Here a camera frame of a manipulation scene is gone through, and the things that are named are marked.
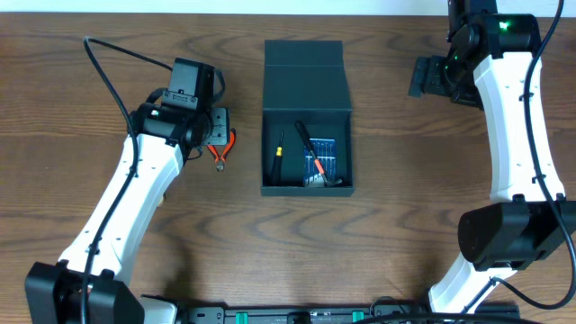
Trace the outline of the red black cutting pliers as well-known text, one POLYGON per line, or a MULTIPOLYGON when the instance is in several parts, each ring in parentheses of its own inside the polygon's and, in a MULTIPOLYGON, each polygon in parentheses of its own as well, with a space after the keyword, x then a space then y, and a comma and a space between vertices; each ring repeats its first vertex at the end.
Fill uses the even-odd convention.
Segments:
POLYGON ((221 153, 213 145, 208 146, 208 150, 211 152, 212 157, 214 158, 214 163, 216 166, 216 170, 218 172, 224 171, 228 154, 233 149, 236 143, 236 138, 237 138, 236 130, 232 128, 229 132, 229 143, 225 146, 224 150, 221 153))

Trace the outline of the yellow black screwdriver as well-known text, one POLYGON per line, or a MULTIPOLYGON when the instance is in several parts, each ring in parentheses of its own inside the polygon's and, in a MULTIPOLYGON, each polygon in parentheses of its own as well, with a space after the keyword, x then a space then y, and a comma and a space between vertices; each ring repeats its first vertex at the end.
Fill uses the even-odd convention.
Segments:
POLYGON ((281 179, 281 169, 284 156, 284 130, 280 134, 279 143, 276 147, 276 152, 274 153, 274 161, 271 170, 271 185, 278 186, 281 179))

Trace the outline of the small black handled hammer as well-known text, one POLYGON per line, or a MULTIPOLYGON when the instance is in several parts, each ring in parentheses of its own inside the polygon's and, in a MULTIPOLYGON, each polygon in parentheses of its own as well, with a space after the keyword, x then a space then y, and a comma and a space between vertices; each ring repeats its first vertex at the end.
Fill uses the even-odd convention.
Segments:
POLYGON ((304 147, 307 147, 308 150, 310 151, 310 153, 312 154, 312 156, 313 156, 313 158, 314 158, 314 162, 316 163, 316 166, 317 166, 318 170, 320 171, 320 174, 321 174, 322 177, 323 177, 324 187, 334 187, 334 186, 339 186, 339 185, 341 185, 341 184, 343 183, 343 180, 342 180, 342 179, 337 178, 336 181, 331 182, 331 181, 329 181, 329 180, 326 178, 326 176, 324 175, 324 169, 323 169, 323 167, 321 166, 318 157, 316 156, 316 153, 315 153, 315 151, 314 151, 313 146, 311 145, 311 139, 312 139, 312 137, 310 136, 310 134, 309 134, 306 126, 303 124, 303 122, 302 122, 302 121, 297 121, 297 122, 295 123, 295 129, 298 131, 304 147))

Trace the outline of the clear precision screwdriver case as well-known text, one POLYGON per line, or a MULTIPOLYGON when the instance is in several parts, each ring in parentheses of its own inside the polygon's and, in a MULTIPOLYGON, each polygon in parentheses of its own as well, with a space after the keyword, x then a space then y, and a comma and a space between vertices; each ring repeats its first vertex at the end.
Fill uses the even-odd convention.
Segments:
MULTIPOLYGON (((324 169, 326 178, 334 182, 337 180, 337 151, 334 139, 311 139, 316 156, 324 169)), ((303 148, 304 155, 304 176, 303 185, 305 187, 323 187, 324 180, 318 170, 314 158, 307 147, 303 148)))

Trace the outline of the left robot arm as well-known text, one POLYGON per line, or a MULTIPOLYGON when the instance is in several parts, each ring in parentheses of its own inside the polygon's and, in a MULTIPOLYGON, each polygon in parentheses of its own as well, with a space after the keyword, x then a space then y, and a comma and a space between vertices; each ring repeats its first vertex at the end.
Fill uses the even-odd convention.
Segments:
POLYGON ((176 58, 168 87, 130 116, 121 160, 89 221, 54 265, 35 263, 24 289, 34 323, 183 323, 185 311, 129 289, 140 243, 193 150, 233 142, 215 67, 176 58))

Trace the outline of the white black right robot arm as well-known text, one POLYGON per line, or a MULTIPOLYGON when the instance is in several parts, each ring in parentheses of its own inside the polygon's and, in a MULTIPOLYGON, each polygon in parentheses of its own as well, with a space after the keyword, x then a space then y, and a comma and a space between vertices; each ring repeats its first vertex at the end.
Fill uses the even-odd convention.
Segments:
POLYGON ((461 217, 459 255, 427 294, 429 310, 453 320, 558 247, 574 249, 575 204, 554 166, 540 94, 550 35, 494 0, 451 1, 448 20, 448 53, 418 58, 409 94, 481 109, 491 158, 490 204, 461 217))

